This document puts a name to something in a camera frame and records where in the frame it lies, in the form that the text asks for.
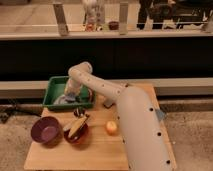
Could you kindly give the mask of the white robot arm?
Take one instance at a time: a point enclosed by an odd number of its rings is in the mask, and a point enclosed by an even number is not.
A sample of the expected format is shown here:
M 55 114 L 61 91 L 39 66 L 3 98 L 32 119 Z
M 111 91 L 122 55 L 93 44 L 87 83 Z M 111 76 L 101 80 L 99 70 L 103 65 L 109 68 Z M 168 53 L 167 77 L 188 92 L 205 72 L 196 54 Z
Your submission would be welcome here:
M 89 62 L 68 70 L 68 89 L 77 93 L 81 85 L 116 104 L 129 171 L 172 171 L 155 107 L 149 95 L 137 86 L 116 84 L 92 74 Z

